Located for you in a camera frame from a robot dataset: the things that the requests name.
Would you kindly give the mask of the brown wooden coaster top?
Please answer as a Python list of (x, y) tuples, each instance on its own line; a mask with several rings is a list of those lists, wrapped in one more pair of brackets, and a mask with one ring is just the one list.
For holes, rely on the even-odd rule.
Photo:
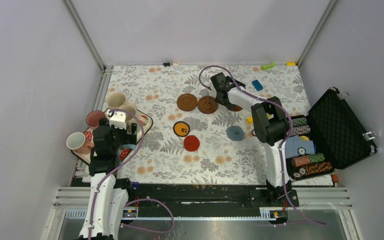
[(180, 110), (190, 112), (197, 107), (198, 99), (193, 94), (185, 93), (177, 98), (176, 104)]

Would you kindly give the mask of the red round coaster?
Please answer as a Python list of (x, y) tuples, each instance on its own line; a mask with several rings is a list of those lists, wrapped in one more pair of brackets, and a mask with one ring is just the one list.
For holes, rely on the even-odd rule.
[(195, 135), (188, 135), (183, 141), (184, 148), (189, 152), (195, 152), (200, 147), (200, 141)]

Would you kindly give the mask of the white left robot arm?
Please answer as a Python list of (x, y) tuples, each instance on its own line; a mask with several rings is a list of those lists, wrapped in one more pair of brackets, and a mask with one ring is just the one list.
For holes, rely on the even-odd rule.
[(69, 136), (66, 145), (73, 152), (88, 155), (90, 195), (86, 217), (78, 234), (80, 240), (116, 240), (122, 220), (123, 209), (135, 200), (135, 192), (128, 178), (117, 186), (116, 176), (119, 163), (119, 149), (123, 144), (138, 143), (140, 123), (115, 123), (102, 118), (92, 133), (92, 138), (79, 138), (79, 133)]

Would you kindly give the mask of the brown wooden coaster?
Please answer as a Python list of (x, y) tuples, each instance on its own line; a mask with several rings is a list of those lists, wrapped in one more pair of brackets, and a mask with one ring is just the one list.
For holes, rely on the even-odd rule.
[(203, 96), (197, 102), (198, 110), (203, 114), (213, 114), (218, 110), (219, 104), (212, 96)]
[(176, 104), (180, 110), (190, 112), (197, 107), (198, 99), (193, 94), (185, 93), (177, 98)]
[(230, 110), (233, 112), (240, 112), (243, 108), (238, 105), (232, 105)]

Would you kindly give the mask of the cream mug with handle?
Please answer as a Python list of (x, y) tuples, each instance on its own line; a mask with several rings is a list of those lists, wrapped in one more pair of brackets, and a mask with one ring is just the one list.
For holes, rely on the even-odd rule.
[(134, 103), (129, 102), (129, 103), (121, 106), (119, 109), (127, 111), (128, 113), (130, 113), (130, 114), (128, 114), (128, 113), (125, 114), (126, 115), (125, 122), (127, 124), (131, 124), (133, 122), (136, 122), (136, 120), (133, 116), (137, 116), (137, 106)]

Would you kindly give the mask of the blue-grey round coaster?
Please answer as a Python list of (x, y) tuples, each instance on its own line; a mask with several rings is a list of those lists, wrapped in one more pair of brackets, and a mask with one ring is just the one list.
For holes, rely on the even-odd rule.
[(238, 125), (229, 126), (226, 135), (231, 141), (240, 142), (245, 138), (243, 129)]

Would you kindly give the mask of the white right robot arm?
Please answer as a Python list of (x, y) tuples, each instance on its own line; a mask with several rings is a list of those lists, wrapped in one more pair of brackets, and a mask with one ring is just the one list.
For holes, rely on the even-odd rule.
[(285, 143), (292, 128), (277, 97), (260, 98), (222, 72), (210, 78), (216, 91), (215, 100), (231, 111), (239, 108), (251, 113), (254, 135), (262, 143), (267, 162), (267, 201), (273, 206), (295, 207), (295, 191), (286, 170)]

